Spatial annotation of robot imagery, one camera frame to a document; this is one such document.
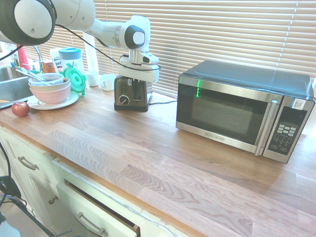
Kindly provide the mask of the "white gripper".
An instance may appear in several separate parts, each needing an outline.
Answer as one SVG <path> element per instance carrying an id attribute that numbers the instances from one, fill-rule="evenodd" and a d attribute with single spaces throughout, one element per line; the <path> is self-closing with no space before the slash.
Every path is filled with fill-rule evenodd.
<path id="1" fill-rule="evenodd" d="M 159 65 L 134 65 L 128 59 L 120 59 L 119 75 L 132 78 L 133 100 L 141 101 L 143 95 L 143 81 L 156 82 L 159 79 Z"/>

